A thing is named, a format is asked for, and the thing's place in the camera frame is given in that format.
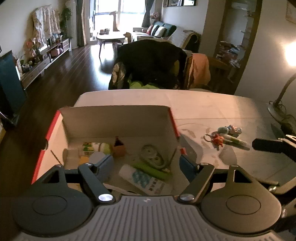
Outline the red cardboard box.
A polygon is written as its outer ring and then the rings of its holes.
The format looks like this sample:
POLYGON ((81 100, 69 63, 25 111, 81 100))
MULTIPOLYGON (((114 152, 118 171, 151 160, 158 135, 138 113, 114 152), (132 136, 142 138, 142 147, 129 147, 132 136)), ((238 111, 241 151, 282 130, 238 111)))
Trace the red cardboard box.
POLYGON ((163 105, 83 106, 59 109, 48 129, 48 147, 40 152, 32 181, 35 182, 52 166, 62 164, 66 169, 79 165, 79 150, 85 142, 107 143, 118 138, 125 154, 114 158, 114 168, 107 183, 125 190, 139 190, 119 176, 123 164, 138 161, 144 145, 157 148, 169 163, 168 184, 171 194, 181 193, 188 185, 179 167, 180 134, 171 108, 163 105))

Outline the dark blue cabinet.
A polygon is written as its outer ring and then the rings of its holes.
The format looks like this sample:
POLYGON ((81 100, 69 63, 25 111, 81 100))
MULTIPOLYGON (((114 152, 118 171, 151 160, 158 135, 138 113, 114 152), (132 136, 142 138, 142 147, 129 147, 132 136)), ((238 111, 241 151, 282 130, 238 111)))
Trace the dark blue cabinet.
POLYGON ((1 56, 0 68, 1 113, 7 118, 12 118, 19 113, 26 100, 12 51, 1 56))

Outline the green white bottle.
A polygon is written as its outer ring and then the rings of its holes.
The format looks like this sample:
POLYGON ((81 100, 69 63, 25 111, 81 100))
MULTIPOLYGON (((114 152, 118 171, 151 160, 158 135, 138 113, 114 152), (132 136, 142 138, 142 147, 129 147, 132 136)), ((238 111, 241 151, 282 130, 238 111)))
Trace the green white bottle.
POLYGON ((93 153, 102 152, 105 155, 111 155, 111 145, 108 143, 84 142, 81 147, 81 156, 91 156, 93 153))

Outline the green marker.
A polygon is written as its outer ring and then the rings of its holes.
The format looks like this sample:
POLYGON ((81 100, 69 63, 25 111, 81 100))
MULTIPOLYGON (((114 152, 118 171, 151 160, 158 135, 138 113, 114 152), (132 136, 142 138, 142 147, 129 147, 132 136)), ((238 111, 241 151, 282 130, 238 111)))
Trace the green marker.
POLYGON ((151 175, 152 177, 155 177, 160 180, 168 180, 171 178, 171 173, 163 172, 161 170, 157 170, 155 168, 150 167, 149 165, 142 163, 142 162, 136 162, 132 164, 132 166, 140 171, 143 171, 146 174, 151 175))

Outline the orange cloth on chair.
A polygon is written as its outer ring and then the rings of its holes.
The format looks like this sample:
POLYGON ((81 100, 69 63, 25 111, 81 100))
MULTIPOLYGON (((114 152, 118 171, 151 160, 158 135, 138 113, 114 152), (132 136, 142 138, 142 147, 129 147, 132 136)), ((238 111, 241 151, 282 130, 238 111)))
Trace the orange cloth on chair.
POLYGON ((207 86, 211 80, 208 57, 204 54, 193 53, 188 60, 185 89, 207 86))

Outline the white blue tube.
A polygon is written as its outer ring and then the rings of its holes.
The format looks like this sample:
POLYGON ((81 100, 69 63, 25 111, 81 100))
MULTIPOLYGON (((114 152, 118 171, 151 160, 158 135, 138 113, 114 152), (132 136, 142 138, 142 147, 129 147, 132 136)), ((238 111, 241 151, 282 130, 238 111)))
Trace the white blue tube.
POLYGON ((133 168, 128 164, 124 164, 121 167, 119 176, 150 196, 170 195, 173 190, 170 184, 133 168))

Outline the orange small box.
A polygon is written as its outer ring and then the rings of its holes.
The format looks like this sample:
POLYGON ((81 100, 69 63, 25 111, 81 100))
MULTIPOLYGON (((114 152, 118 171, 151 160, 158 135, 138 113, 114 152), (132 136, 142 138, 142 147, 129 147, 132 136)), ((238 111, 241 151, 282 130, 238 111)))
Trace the orange small box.
POLYGON ((119 139, 118 136, 115 137, 115 141, 112 147, 113 156, 115 158, 123 157, 126 154, 126 148, 124 143, 119 139))

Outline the pink pig figure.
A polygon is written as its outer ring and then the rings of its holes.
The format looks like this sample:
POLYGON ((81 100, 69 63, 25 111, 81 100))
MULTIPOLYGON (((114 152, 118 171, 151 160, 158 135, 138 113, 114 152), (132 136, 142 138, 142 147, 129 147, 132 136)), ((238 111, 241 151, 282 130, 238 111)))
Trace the pink pig figure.
POLYGON ((242 129, 240 127, 229 125, 228 129, 229 129, 228 134, 233 136, 233 137, 238 137, 239 135, 242 134, 242 129))

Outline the green white pen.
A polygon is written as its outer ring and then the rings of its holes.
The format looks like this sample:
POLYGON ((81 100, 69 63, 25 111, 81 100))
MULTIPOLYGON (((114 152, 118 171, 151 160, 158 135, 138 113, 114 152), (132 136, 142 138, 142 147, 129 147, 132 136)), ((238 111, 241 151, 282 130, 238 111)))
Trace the green white pen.
POLYGON ((225 134, 225 133, 222 133, 221 136, 223 138, 223 142, 226 144, 235 145, 235 146, 243 147, 243 148, 249 148, 249 144, 247 142, 242 141, 236 137, 233 137, 233 136, 225 134))

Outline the round coffee table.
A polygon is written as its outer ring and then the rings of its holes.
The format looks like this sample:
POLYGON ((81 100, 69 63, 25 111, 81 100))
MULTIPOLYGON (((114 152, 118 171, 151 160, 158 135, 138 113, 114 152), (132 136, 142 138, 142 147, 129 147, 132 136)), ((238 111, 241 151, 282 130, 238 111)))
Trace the round coffee table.
POLYGON ((125 34, 121 31, 109 32, 109 34, 98 35, 96 39, 99 44, 99 56, 101 54, 102 45, 105 45, 106 43, 112 43, 112 44, 121 43, 123 45, 125 38, 126 38, 125 34))

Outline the black desk lamp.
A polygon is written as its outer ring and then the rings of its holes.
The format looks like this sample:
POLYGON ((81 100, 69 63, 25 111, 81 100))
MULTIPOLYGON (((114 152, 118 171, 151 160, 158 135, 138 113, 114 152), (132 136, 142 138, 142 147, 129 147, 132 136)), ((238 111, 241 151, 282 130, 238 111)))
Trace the black desk lamp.
MULTIPOLYGON (((285 46, 285 60, 288 65, 295 67, 295 41, 285 46)), ((295 134, 295 117, 287 113, 285 105, 282 103, 282 98, 288 87, 295 81, 295 72, 287 80, 283 86, 279 96, 275 101, 270 101, 267 109, 270 115, 285 129, 287 133, 295 134)))

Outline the chair with black jacket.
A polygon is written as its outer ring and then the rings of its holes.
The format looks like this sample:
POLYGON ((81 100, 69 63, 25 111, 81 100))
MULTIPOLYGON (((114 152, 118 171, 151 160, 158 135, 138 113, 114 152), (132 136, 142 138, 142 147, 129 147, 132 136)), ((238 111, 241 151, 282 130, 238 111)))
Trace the chair with black jacket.
POLYGON ((183 89, 186 52, 168 42, 141 40, 118 49, 108 89, 183 89))

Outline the low tv cabinet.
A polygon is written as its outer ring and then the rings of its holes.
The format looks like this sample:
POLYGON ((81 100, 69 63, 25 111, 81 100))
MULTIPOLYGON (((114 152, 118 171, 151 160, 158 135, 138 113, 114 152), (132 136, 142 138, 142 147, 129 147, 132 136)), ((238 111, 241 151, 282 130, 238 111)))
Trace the low tv cabinet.
POLYGON ((34 61, 29 71, 22 75, 21 84, 23 89, 26 89, 51 64, 70 50, 71 40, 69 38, 61 39, 60 42, 52 44, 47 49, 44 49, 40 55, 37 56, 39 62, 34 61))

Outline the orange plush keychain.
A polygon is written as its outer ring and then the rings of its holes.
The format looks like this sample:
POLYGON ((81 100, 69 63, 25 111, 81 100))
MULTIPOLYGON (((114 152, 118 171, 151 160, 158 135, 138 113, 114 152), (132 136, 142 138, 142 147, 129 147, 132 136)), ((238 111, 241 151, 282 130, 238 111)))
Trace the orange plush keychain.
POLYGON ((206 142, 212 143, 215 147, 222 147, 224 144, 224 138, 219 134, 205 134, 203 139, 206 142))

